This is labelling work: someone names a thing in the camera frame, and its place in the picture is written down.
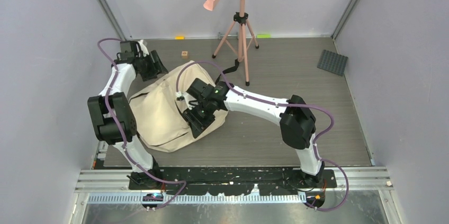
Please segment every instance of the black tripod strap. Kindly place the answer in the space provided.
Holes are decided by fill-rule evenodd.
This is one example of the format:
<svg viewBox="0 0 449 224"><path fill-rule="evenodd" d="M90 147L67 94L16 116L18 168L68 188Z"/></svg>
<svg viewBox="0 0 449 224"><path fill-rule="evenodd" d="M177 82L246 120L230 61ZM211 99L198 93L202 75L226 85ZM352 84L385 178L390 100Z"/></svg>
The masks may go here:
<svg viewBox="0 0 449 224"><path fill-rule="evenodd" d="M240 65L240 63L239 63L238 59L236 59L236 60L234 61L234 66L229 67L229 68L223 70L223 74L235 72L235 71L238 69L238 66L239 66L239 65ZM215 80L215 84L217 84L218 81L220 81L220 77L221 77L221 74L218 75L217 80Z"/></svg>

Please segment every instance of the pink tripod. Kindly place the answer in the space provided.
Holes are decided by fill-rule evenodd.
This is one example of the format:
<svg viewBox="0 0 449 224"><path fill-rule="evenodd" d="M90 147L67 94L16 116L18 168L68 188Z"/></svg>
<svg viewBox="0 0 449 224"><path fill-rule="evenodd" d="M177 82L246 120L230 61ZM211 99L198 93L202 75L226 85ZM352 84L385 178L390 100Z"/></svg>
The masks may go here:
<svg viewBox="0 0 449 224"><path fill-rule="evenodd" d="M239 34L238 34L238 52L232 47L232 45L229 43L229 41L226 39L231 32L234 25L239 23ZM248 26L249 32L251 33L251 40L247 44L246 43L246 29L245 26ZM256 45L256 49L259 48L259 44L257 43L256 36L254 35L253 29L251 28L251 25L249 24L248 20L248 14L245 13L245 0L240 0L240 12L236 12L234 15L234 21L232 22L231 26L228 28L226 33L223 36L223 39L221 39L220 44L218 44L217 49L212 55L212 58L217 57L218 51L220 50L223 43L226 42L228 46L232 49L232 51L237 55L237 60L241 62L242 60L245 61L245 79L246 79L246 86L249 86L249 72L248 72L248 48L249 45L251 45L251 42L254 40L254 43Z"/></svg>

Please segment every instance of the beige cloth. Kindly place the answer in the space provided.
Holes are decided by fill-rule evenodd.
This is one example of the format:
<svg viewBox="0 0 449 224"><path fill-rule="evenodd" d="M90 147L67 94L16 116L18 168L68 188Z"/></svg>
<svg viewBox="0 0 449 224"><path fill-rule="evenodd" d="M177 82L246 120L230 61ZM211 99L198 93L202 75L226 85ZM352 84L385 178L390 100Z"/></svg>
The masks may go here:
<svg viewBox="0 0 449 224"><path fill-rule="evenodd" d="M215 111L215 121L201 135L193 138L190 126L179 113L187 109L187 104L176 100L176 78L181 69L192 62L175 68L130 98L137 132L148 148L171 153L201 139L225 122L228 112ZM182 73L179 90L185 92L195 78L215 85L207 71L195 64Z"/></svg>

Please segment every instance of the green tape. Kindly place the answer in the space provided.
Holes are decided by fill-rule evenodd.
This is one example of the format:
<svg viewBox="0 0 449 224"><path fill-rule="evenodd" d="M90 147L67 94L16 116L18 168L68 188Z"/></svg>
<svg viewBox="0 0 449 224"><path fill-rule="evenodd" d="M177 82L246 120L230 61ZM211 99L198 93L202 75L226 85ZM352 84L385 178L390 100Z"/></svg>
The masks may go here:
<svg viewBox="0 0 449 224"><path fill-rule="evenodd" d="M270 34L258 34L257 38L258 39L269 39L269 38L271 38L271 35Z"/></svg>

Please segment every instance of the white wall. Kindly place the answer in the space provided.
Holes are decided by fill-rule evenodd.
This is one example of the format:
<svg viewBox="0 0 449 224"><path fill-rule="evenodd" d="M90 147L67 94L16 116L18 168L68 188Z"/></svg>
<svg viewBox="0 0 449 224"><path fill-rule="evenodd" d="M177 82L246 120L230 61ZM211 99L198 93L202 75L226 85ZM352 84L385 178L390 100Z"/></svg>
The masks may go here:
<svg viewBox="0 0 449 224"><path fill-rule="evenodd" d="M224 33L239 0L221 0L213 11L205 0L107 0L127 36L139 38L215 37ZM278 37L330 36L349 0L247 0L256 34Z"/></svg>
<svg viewBox="0 0 449 224"><path fill-rule="evenodd" d="M110 69L96 42L116 34L97 0L1 6L0 223L61 224L98 142L87 99Z"/></svg>
<svg viewBox="0 0 449 224"><path fill-rule="evenodd" d="M362 127L408 223L447 223L449 0L360 0L340 53Z"/></svg>

